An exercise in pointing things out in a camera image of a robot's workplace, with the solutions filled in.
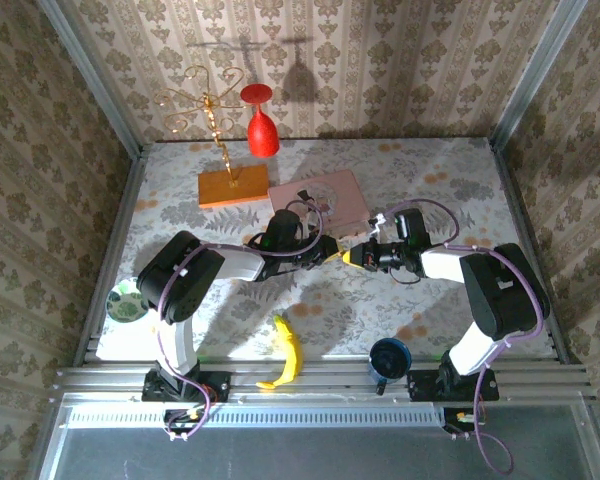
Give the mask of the pink tin box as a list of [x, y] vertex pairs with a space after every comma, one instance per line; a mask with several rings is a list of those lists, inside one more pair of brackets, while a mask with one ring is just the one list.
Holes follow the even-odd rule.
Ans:
[[293, 200], [313, 203], [322, 215], [323, 232], [337, 240], [366, 235], [371, 217], [358, 182], [351, 170], [341, 170], [268, 189], [274, 210]]

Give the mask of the floral patterned tablecloth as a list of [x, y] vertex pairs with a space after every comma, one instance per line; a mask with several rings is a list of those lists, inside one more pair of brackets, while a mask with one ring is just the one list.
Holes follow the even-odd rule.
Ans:
[[[152, 147], [121, 256], [118, 279], [134, 277], [179, 231], [243, 244], [273, 215], [268, 201], [216, 209], [198, 205], [197, 177], [217, 168], [209, 143]], [[518, 235], [494, 156], [484, 138], [288, 140], [268, 160], [273, 184], [351, 170], [368, 209], [381, 213], [417, 199], [434, 241], [493, 247]], [[193, 317], [203, 357], [275, 356], [275, 315], [286, 317], [310, 359], [364, 355], [399, 335], [411, 352], [438, 356], [471, 321], [464, 287], [415, 280], [405, 271], [370, 273], [335, 260], [262, 283], [220, 280]]]

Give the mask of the yellow banana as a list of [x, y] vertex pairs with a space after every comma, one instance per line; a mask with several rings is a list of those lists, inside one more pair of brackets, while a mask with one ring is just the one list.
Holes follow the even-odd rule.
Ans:
[[291, 324], [284, 317], [275, 315], [274, 325], [277, 343], [285, 354], [285, 364], [279, 377], [273, 382], [256, 383], [258, 388], [265, 390], [274, 390], [279, 386], [293, 382], [301, 372], [304, 361], [302, 345]]

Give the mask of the dark blue mug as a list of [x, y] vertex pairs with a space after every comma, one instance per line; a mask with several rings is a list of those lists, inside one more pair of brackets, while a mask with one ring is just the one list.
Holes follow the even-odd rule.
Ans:
[[395, 337], [378, 340], [370, 349], [368, 370], [375, 393], [382, 396], [386, 387], [404, 378], [412, 365], [408, 347]]

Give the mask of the red wine glass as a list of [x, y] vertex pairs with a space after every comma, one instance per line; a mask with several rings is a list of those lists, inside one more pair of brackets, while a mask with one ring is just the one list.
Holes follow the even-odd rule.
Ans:
[[272, 99], [273, 90], [265, 84], [253, 83], [244, 87], [240, 96], [244, 103], [254, 108], [247, 129], [251, 153], [258, 158], [274, 156], [280, 148], [277, 127], [262, 109], [262, 106]]

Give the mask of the black connector block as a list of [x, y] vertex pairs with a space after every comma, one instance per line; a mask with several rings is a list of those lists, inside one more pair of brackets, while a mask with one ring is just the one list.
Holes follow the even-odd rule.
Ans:
[[445, 407], [443, 409], [443, 415], [443, 430], [451, 435], [470, 435], [475, 431], [475, 419], [478, 419], [478, 424], [480, 426], [483, 426], [486, 421], [485, 412], [479, 410], [478, 414], [475, 415], [473, 408]]
[[163, 414], [163, 428], [171, 437], [188, 437], [200, 423], [204, 413], [203, 407], [166, 410]]

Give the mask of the green patterned bowl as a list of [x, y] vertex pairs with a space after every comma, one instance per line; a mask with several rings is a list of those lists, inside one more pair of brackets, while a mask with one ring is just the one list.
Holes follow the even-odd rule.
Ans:
[[107, 316], [118, 323], [132, 323], [144, 317], [149, 310], [148, 303], [137, 287], [137, 278], [130, 277], [118, 282], [108, 293]]

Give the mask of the grey metal panel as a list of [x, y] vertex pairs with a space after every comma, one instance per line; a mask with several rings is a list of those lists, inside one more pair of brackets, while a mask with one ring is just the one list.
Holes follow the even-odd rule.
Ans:
[[600, 480], [600, 430], [572, 406], [491, 406], [480, 436], [438, 428], [66, 429], [64, 401], [26, 480]]

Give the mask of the wide aluminium base rail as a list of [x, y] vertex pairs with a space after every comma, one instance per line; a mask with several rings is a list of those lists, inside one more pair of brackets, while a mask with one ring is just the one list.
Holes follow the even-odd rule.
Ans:
[[[295, 380], [274, 390], [260, 389], [259, 381], [279, 376], [282, 361], [207, 362], [201, 371], [225, 371], [231, 374], [230, 392], [236, 397], [280, 395], [341, 395], [345, 398], [374, 398], [375, 384], [369, 375], [366, 359], [306, 361]], [[140, 395], [150, 365], [144, 363], [100, 362], [82, 367], [60, 369], [52, 381], [54, 390], [77, 392], [131, 392]], [[436, 362], [416, 362], [411, 370], [438, 370]], [[407, 374], [386, 387], [384, 395], [410, 397]], [[483, 377], [479, 397], [486, 402], [521, 404], [562, 404], [579, 398], [593, 399], [593, 387], [582, 365], [562, 364], [557, 360], [527, 361], [505, 357], [498, 359]]]

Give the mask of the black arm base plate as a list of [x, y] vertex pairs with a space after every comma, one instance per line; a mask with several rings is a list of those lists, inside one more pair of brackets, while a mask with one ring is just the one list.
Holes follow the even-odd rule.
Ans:
[[411, 370], [407, 387], [415, 402], [472, 402], [478, 377], [478, 373], [448, 376], [439, 370]]
[[141, 400], [143, 402], [204, 402], [195, 381], [203, 388], [211, 402], [226, 402], [230, 392], [231, 374], [225, 371], [194, 372], [188, 382], [176, 378], [168, 371], [152, 368], [144, 377]]

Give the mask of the aluminium frame side rail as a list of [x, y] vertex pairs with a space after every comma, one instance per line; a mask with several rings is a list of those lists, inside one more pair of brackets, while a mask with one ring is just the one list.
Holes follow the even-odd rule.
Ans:
[[104, 324], [106, 317], [105, 301], [111, 287], [115, 284], [115, 278], [151, 149], [151, 146], [145, 146], [141, 150], [140, 155], [132, 162], [127, 175], [95, 290], [74, 356], [73, 367], [81, 367], [87, 361], [89, 342], [99, 335]]
[[564, 340], [563, 328], [556, 317], [556, 296], [544, 268], [542, 260], [538, 255], [538, 242], [535, 238], [535, 232], [528, 215], [528, 211], [519, 188], [518, 182], [508, 166], [506, 158], [502, 151], [492, 140], [488, 141], [489, 148], [494, 156], [494, 162], [498, 170], [503, 191], [505, 193], [509, 210], [521, 243], [521, 248], [527, 255], [529, 263], [543, 286], [550, 303], [550, 314], [547, 319], [550, 337], [554, 343], [554, 349], [558, 360], [562, 364], [574, 364], [574, 361]]

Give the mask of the aluminium frame post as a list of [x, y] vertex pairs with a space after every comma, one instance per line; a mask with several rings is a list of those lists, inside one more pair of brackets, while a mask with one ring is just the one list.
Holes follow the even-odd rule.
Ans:
[[587, 1], [559, 0], [490, 138], [493, 150], [503, 151], [512, 138], [569, 34], [584, 12]]
[[112, 89], [107, 85], [104, 71], [97, 65], [94, 55], [89, 52], [87, 41], [82, 38], [75, 22], [65, 14], [58, 0], [36, 1], [83, 76], [88, 89], [130, 159], [136, 162], [141, 156], [143, 142], [124, 118], [122, 102], [115, 98]]

